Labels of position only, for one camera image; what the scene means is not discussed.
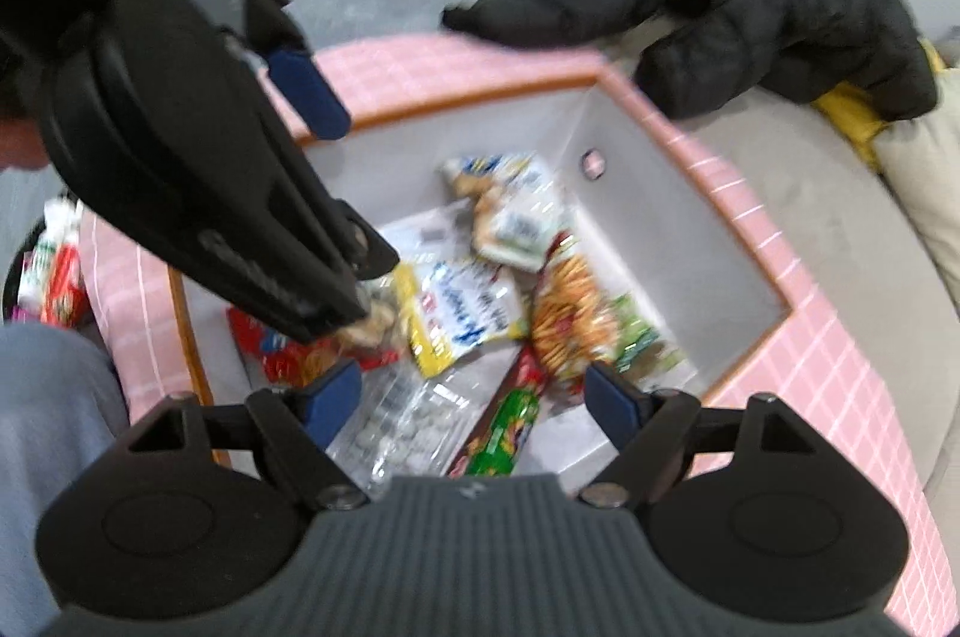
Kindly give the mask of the clear candy bag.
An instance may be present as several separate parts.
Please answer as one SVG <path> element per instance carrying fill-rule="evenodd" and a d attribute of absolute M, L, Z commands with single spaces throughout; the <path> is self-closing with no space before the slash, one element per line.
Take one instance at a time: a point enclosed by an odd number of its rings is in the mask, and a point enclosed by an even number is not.
<path fill-rule="evenodd" d="M 327 455 L 371 499 L 396 476 L 441 476 L 493 392 L 469 369 L 425 378 L 410 361 L 381 367 L 363 377 L 359 406 Z"/>

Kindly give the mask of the red brown snack bar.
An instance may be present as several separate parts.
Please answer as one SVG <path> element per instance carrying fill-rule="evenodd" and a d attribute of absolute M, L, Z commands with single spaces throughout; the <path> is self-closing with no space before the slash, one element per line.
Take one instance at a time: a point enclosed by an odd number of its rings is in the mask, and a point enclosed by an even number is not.
<path fill-rule="evenodd" d="M 449 478 L 509 476 L 539 417 L 540 398 L 548 382 L 550 377 L 534 348 L 524 344 L 449 465 Z"/>

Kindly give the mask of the orange cardboard box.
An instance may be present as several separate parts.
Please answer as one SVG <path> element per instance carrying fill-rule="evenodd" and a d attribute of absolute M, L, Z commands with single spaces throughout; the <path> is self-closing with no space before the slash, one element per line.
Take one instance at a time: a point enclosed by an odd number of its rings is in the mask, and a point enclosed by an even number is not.
<path fill-rule="evenodd" d="M 679 133 L 601 80 L 364 128 L 309 161 L 394 247 L 366 320 L 302 348 L 187 278 L 174 314 L 197 389 L 235 405 L 334 357 L 364 374 L 327 453 L 366 494 L 464 471 L 542 341 L 539 416 L 503 452 L 514 474 L 578 489 L 612 460 L 581 403 L 603 359 L 643 389 L 708 395 L 788 304 L 677 161 Z"/>

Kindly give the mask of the beige cushion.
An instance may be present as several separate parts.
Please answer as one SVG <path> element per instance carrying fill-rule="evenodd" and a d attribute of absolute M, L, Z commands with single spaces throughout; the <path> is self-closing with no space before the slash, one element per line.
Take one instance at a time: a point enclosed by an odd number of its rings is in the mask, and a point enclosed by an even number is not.
<path fill-rule="evenodd" d="M 953 305 L 960 283 L 958 70 L 937 75 L 939 103 L 912 121 L 892 122 L 872 142 L 878 166 L 928 250 Z"/>

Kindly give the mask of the white yellow snack packet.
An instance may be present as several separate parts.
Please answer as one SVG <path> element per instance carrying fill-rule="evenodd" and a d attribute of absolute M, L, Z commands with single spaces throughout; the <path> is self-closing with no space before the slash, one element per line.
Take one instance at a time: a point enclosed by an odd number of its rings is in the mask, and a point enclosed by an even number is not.
<path fill-rule="evenodd" d="M 487 344 L 529 336 L 527 302 L 507 266 L 400 262 L 391 277 L 410 353 L 425 378 L 441 377 Z"/>

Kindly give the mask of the red snack bag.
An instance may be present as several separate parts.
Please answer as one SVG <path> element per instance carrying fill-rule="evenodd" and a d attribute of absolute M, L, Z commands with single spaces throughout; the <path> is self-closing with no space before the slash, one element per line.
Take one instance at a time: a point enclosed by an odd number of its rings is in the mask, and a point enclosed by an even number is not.
<path fill-rule="evenodd" d="M 291 389 L 306 387 L 340 359 L 353 359 L 368 372 L 400 361 L 405 353 L 405 344 L 400 350 L 379 353 L 343 351 L 335 341 L 338 330 L 308 344 L 296 343 L 236 307 L 229 307 L 226 320 L 239 351 L 259 364 L 267 382 Z"/>

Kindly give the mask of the beige sofa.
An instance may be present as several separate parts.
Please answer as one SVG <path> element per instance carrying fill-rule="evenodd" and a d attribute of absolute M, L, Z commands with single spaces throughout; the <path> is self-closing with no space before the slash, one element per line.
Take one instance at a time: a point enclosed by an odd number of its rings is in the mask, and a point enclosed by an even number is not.
<path fill-rule="evenodd" d="M 754 89 L 669 122 L 631 86 L 656 20 L 605 41 L 602 83 L 651 139 L 646 192 L 626 210 L 628 254 L 687 319 L 742 316 L 757 268 L 791 312 L 713 392 L 734 406 L 776 393 L 900 510 L 915 548 L 947 539 L 929 504 L 957 445 L 958 318 L 892 195 L 809 107 Z"/>

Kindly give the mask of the black puffer jacket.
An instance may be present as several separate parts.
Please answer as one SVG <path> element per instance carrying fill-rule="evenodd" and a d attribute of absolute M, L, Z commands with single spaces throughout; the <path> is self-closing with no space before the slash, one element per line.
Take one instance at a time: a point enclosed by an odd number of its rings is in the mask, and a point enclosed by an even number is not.
<path fill-rule="evenodd" d="M 636 86 L 670 119 L 761 88 L 809 104 L 853 85 L 885 121 L 934 109 L 934 73 L 903 0 L 477 0 L 452 5 L 451 31 L 514 47 L 597 43 L 656 16 L 677 27 L 641 52 Z"/>

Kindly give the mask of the orange noodle snack bag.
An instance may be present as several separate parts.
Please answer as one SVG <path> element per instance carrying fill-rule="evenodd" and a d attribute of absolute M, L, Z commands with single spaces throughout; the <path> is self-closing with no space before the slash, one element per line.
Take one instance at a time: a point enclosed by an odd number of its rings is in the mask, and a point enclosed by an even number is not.
<path fill-rule="evenodd" d="M 556 234 L 535 283 L 530 343 L 551 380 L 578 383 L 592 362 L 612 364 L 620 323 L 576 234 Z"/>

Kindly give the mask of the green snack packet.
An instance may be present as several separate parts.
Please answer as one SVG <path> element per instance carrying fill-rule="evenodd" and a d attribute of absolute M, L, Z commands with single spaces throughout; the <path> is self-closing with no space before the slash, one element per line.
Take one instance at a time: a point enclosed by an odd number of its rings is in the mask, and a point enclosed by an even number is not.
<path fill-rule="evenodd" d="M 633 385 L 651 382 L 653 378 L 664 377 L 686 361 L 679 346 L 665 338 L 656 325 L 641 316 L 635 299 L 630 295 L 615 299 L 612 309 L 619 322 L 619 343 L 613 366 L 628 382 Z"/>

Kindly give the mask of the pink checkered tablecloth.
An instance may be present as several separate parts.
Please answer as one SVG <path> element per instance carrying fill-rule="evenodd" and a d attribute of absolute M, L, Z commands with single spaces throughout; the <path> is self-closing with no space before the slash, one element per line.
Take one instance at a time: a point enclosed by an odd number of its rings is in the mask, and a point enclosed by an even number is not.
<path fill-rule="evenodd" d="M 589 148 L 605 176 L 579 182 L 604 231 L 670 332 L 695 359 L 713 405 L 781 390 L 900 510 L 907 570 L 890 616 L 913 635 L 957 623 L 955 584 L 895 403 L 793 246 L 734 166 L 659 116 L 594 52 L 516 52 L 449 34 L 366 39 L 323 50 L 317 68 L 352 112 L 348 139 L 309 137 L 288 119 L 325 185 L 387 223 L 441 203 L 444 158 L 535 146 L 576 174 Z"/>

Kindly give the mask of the yellow cushion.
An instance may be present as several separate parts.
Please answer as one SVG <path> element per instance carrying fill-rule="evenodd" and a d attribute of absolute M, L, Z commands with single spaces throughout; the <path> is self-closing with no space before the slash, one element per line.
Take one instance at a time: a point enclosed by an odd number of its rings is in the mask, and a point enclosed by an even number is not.
<path fill-rule="evenodd" d="M 921 46 L 937 86 L 937 103 L 923 116 L 885 121 L 871 96 L 850 83 L 839 83 L 814 106 L 877 174 L 957 184 L 958 67 L 947 65 L 926 39 Z"/>

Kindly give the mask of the small red clear candy packet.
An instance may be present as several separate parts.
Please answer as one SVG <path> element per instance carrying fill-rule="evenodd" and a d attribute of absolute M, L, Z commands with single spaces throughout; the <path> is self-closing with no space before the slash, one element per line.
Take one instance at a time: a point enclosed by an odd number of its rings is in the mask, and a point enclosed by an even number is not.
<path fill-rule="evenodd" d="M 368 281 L 363 289 L 370 301 L 368 315 L 338 330 L 335 334 L 338 346 L 343 351 L 361 353 L 400 350 L 405 344 L 405 332 L 394 280 L 384 277 Z"/>

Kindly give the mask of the white blue snack bag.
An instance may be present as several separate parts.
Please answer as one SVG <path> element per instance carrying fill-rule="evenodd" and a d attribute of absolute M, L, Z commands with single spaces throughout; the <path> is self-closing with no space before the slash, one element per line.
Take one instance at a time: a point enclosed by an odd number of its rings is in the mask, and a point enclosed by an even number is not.
<path fill-rule="evenodd" d="M 556 236 L 569 224 L 569 197 L 539 153 L 455 156 L 441 174 L 456 199 L 473 206 L 478 257 L 539 272 Z"/>

